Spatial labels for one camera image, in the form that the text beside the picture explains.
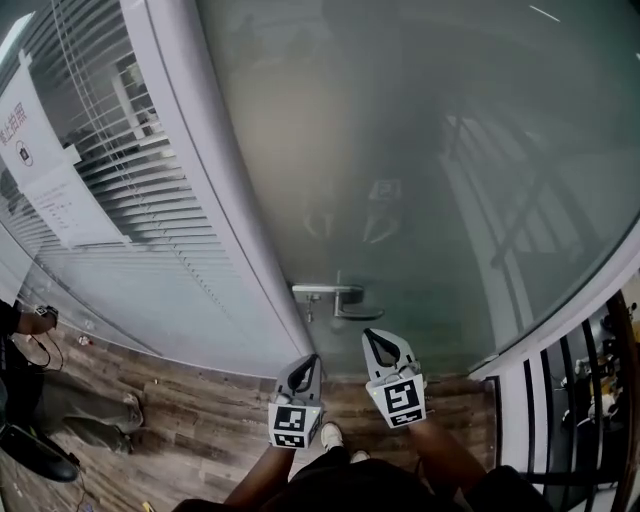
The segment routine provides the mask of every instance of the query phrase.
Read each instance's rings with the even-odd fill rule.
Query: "door handle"
[[[364,299],[364,288],[357,284],[294,284],[291,291],[297,302],[307,304],[307,321],[313,321],[313,304],[325,295],[333,295],[333,316],[350,321],[377,320],[384,315],[384,309],[347,310],[345,304],[360,304]]]
[[[333,299],[333,316],[354,322],[377,320],[384,315],[384,309],[363,309],[361,311],[345,311],[343,309],[343,293],[336,292]]]

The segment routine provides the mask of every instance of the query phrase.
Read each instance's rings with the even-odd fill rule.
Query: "glass door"
[[[627,1],[198,8],[286,279],[357,285],[344,309],[375,317],[295,294],[331,373],[364,371],[365,327],[405,337],[427,371],[465,371],[552,315],[636,222]]]

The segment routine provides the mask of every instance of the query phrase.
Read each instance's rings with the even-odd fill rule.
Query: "printed notice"
[[[66,247],[123,242],[60,145],[29,73],[30,58],[0,97],[0,156],[18,188]]]

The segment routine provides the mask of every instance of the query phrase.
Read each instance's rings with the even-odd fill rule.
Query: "white sneaker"
[[[351,464],[355,464],[356,462],[362,462],[363,460],[369,460],[371,457],[364,450],[358,450],[351,457]]]
[[[342,432],[340,432],[340,428],[335,423],[325,423],[322,425],[320,440],[322,441],[325,452],[328,452],[336,446],[344,446],[342,442]]]

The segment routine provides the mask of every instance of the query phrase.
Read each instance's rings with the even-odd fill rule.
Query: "white door frame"
[[[120,0],[133,49],[172,147],[245,283],[300,354],[313,351],[264,229],[218,86],[194,0]],[[561,308],[515,345],[470,372],[521,364],[575,329],[640,268],[640,220]]]
[[[202,210],[276,334],[291,341],[283,365],[312,353],[261,222],[195,2],[120,0],[120,5],[154,107]]]

